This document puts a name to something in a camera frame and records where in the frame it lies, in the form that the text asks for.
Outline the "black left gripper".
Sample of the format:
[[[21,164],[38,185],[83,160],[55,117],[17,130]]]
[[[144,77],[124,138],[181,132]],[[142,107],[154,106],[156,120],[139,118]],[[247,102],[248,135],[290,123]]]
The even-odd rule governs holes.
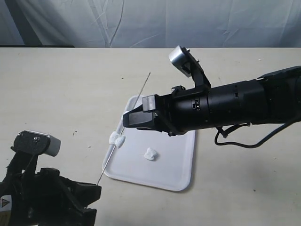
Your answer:
[[[0,183],[0,224],[94,226],[97,209],[87,206],[100,199],[102,187],[69,180],[68,188],[57,171],[48,169],[29,177],[6,175]],[[82,207],[76,208],[74,197]]]

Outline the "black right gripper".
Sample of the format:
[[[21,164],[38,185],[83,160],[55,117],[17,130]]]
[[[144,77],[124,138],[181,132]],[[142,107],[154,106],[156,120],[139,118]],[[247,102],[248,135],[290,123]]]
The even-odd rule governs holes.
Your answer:
[[[209,128],[209,89],[173,88],[171,94],[151,95],[143,104],[123,115],[123,126],[138,130],[166,132],[171,136]]]

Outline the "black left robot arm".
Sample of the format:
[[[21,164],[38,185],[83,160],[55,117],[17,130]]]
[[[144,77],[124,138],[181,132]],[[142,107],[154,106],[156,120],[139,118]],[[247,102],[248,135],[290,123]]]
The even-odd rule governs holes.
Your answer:
[[[0,184],[2,226],[93,226],[97,210],[89,205],[101,197],[101,186],[72,181],[54,168]]]

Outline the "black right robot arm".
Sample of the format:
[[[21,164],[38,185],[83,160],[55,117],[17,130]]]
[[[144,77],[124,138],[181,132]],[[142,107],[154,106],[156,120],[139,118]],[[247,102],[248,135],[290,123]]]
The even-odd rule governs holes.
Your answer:
[[[301,68],[294,66],[249,81],[214,88],[178,86],[167,95],[144,97],[124,114],[123,126],[177,136],[244,123],[287,123],[300,113]]]

